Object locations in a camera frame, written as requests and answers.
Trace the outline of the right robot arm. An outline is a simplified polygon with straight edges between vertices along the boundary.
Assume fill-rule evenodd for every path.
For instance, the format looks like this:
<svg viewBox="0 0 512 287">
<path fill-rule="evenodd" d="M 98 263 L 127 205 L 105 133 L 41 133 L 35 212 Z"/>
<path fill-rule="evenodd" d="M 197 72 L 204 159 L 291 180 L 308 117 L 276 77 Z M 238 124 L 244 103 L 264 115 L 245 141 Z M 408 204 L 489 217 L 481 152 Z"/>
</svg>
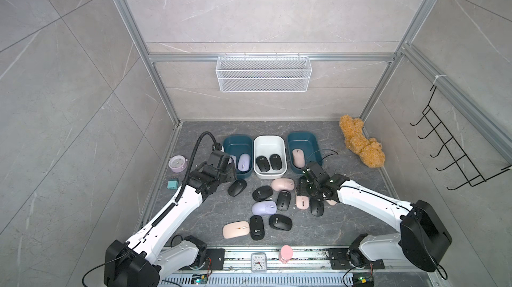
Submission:
<svg viewBox="0 0 512 287">
<path fill-rule="evenodd" d="M 300 164 L 299 187 L 311 203 L 335 202 L 360 209 L 395 230 L 393 234 L 361 234 L 350 245 L 346 258 L 351 269 L 371 266 L 378 260 L 408 260 L 425 272 L 448 274 L 441 260 L 453 239 L 427 202 L 398 200 L 365 188 L 342 174 L 333 176 L 315 160 Z"/>
</svg>

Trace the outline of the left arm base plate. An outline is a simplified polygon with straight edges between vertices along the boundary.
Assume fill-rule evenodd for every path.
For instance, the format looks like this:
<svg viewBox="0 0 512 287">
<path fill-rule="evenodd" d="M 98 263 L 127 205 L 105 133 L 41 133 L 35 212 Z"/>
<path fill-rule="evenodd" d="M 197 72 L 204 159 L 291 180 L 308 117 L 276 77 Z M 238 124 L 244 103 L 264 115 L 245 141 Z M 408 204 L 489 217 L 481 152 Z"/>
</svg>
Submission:
<svg viewBox="0 0 512 287">
<path fill-rule="evenodd" d="M 181 270 L 222 270 L 225 262 L 225 249 L 201 249 L 192 265 L 184 266 Z"/>
</svg>

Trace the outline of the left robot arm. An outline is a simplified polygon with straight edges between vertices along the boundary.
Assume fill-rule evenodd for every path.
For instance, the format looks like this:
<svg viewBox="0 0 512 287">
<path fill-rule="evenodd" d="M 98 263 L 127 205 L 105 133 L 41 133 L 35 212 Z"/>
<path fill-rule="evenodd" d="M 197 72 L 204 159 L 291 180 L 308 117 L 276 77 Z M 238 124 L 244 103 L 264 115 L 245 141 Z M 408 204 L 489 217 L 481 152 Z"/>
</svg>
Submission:
<svg viewBox="0 0 512 287">
<path fill-rule="evenodd" d="M 229 165 L 231 156 L 213 141 L 207 161 L 197 168 L 187 166 L 184 179 L 173 198 L 138 232 L 125 242 L 113 241 L 101 264 L 104 286 L 158 286 L 161 281 L 187 266 L 201 266 L 206 244 L 193 236 L 164 249 L 186 218 L 216 192 L 220 184 L 236 178 Z"/>
</svg>

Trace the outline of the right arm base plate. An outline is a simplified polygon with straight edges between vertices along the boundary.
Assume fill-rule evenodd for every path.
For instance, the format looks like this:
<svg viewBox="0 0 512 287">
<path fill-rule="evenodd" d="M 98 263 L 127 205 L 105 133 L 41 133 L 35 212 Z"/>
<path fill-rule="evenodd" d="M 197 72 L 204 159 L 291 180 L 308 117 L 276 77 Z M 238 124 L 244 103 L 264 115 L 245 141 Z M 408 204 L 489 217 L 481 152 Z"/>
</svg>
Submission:
<svg viewBox="0 0 512 287">
<path fill-rule="evenodd" d="M 368 260 L 359 251 L 349 248 L 328 248 L 325 255 L 330 261 L 331 268 L 334 270 L 348 270 L 350 268 L 383 270 L 385 264 L 382 260 Z"/>
</svg>

